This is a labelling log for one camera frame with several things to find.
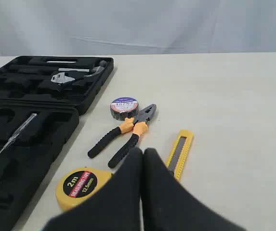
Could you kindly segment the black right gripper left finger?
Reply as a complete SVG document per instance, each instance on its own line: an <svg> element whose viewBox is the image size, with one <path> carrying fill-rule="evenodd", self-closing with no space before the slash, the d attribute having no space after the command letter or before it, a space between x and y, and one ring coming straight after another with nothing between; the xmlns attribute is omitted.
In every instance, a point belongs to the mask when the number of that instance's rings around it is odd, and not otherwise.
<svg viewBox="0 0 276 231"><path fill-rule="evenodd" d="M143 153L130 150L113 177L77 207L50 219L45 231L139 231Z"/></svg>

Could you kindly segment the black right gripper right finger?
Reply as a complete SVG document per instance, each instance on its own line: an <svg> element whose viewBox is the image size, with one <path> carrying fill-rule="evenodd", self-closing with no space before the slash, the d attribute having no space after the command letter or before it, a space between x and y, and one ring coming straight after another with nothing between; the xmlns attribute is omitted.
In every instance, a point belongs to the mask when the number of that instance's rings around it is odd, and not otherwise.
<svg viewBox="0 0 276 231"><path fill-rule="evenodd" d="M156 149L144 152L141 200L146 231L242 231L212 211L168 171Z"/></svg>

